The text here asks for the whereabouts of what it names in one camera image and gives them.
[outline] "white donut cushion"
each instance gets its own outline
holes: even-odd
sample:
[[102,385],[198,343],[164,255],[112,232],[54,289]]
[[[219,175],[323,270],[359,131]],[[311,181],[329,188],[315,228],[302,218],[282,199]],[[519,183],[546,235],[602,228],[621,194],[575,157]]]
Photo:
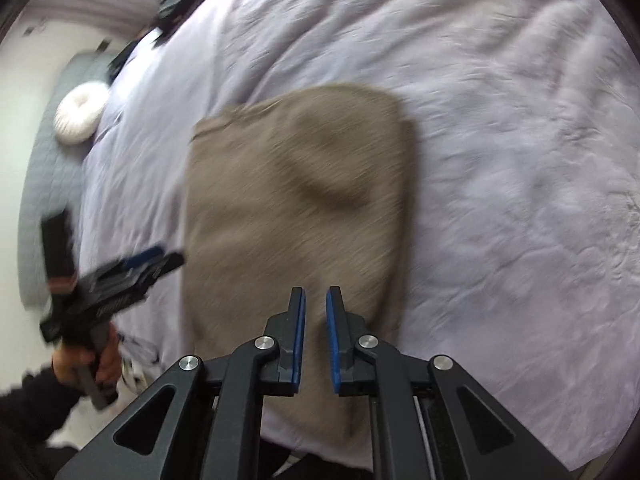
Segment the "white donut cushion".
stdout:
[[91,137],[109,99],[109,86],[102,81],[81,84],[69,92],[53,121],[56,137],[63,144],[78,144]]

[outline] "hand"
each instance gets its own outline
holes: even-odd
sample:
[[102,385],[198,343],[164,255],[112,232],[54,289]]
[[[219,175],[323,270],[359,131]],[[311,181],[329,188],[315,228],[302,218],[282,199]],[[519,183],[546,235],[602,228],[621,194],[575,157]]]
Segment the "hand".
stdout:
[[[58,382],[68,386],[78,386],[76,368],[90,365],[94,362],[95,354],[82,346],[72,346],[62,343],[53,352],[51,367]],[[100,366],[95,375],[98,384],[115,384],[122,375],[122,358],[118,352],[118,335],[113,324],[110,325],[109,342],[100,356]]]

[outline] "silver screw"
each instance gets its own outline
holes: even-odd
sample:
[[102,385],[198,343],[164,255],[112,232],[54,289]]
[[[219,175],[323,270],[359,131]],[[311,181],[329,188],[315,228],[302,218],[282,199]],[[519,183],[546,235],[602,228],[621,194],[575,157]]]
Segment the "silver screw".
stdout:
[[433,366],[438,370],[451,370],[453,368],[453,359],[446,355],[439,355],[434,358]]
[[268,350],[273,345],[275,345],[276,342],[273,340],[273,337],[269,337],[268,335],[263,335],[263,336],[260,336],[258,339],[256,339],[254,344],[257,349]]
[[375,348],[378,346],[378,338],[374,335],[361,335],[358,344],[363,348]]
[[195,355],[187,355],[180,359],[180,368],[182,368],[185,372],[189,372],[194,370],[200,364],[200,360]]

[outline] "folded brown garment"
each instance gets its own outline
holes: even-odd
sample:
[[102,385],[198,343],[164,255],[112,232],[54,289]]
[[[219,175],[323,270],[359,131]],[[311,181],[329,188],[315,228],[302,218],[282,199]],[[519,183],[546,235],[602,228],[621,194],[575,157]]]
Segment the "folded brown garment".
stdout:
[[336,85],[201,121],[188,168],[185,306],[196,351],[231,353],[306,289],[300,394],[268,397],[330,446],[369,437],[364,399],[334,395],[325,295],[393,340],[404,303],[415,134],[392,96]]

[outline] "wrinkled bedding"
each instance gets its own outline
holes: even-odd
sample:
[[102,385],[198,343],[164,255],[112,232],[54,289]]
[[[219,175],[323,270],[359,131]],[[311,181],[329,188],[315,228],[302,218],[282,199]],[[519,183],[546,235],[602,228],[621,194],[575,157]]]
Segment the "wrinkled bedding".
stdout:
[[[399,347],[450,354],[575,468],[640,402],[638,81],[598,0],[206,0],[114,84],[86,160],[81,268],[182,246],[200,119],[330,82],[390,91],[419,143]],[[164,366],[191,351],[180,294],[167,277],[118,320]],[[370,465],[270,412],[263,434]]]

